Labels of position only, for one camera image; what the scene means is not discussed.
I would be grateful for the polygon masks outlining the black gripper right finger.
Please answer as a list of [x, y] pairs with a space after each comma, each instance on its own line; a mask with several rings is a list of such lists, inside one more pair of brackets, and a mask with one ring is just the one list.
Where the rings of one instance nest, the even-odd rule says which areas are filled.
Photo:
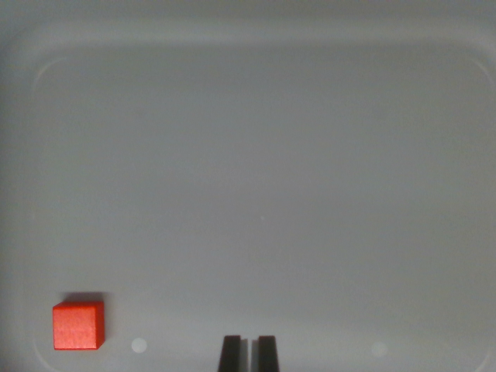
[[253, 372], [280, 371], [275, 336], [259, 336], [252, 342], [251, 370]]

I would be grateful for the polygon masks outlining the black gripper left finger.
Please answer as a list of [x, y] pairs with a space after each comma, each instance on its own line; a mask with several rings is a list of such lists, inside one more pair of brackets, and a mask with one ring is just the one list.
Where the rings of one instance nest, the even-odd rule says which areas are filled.
[[248, 344], [246, 339], [243, 339], [240, 335], [224, 337], [217, 371], [248, 371]]

